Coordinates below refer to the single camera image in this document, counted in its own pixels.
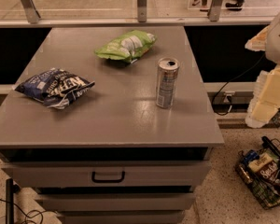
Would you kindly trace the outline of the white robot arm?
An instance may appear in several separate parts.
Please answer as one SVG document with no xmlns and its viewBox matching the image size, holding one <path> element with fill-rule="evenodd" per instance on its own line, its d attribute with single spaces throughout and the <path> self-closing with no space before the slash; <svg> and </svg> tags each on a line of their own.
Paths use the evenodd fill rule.
<svg viewBox="0 0 280 224">
<path fill-rule="evenodd" d="M 261 128 L 280 110 L 280 12 L 268 26 L 246 42 L 245 48 L 264 51 L 265 57 L 276 64 L 270 72 L 259 73 L 247 109 L 247 126 Z"/>
</svg>

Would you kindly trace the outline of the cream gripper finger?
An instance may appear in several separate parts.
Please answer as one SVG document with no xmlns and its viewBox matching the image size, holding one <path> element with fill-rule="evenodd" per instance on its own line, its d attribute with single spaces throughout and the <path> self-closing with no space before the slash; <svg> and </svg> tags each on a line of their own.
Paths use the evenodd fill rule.
<svg viewBox="0 0 280 224">
<path fill-rule="evenodd" d="M 247 109 L 245 123 L 250 128 L 261 128 L 280 109 L 280 64 L 270 72 L 261 71 Z"/>
<path fill-rule="evenodd" d="M 266 26 L 245 43 L 245 48 L 252 51 L 264 51 L 269 27 Z"/>
</svg>

